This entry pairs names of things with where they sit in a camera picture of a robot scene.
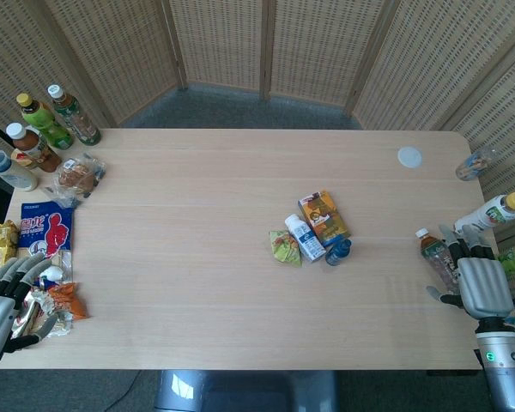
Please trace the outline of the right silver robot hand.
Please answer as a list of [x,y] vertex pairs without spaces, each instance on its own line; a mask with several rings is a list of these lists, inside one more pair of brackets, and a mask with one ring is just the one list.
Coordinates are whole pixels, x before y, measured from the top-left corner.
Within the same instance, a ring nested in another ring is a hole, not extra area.
[[465,310],[472,318],[507,318],[514,310],[506,273],[495,259],[494,250],[484,234],[470,225],[460,233],[439,225],[448,251],[447,291],[427,286],[427,293],[441,303]]

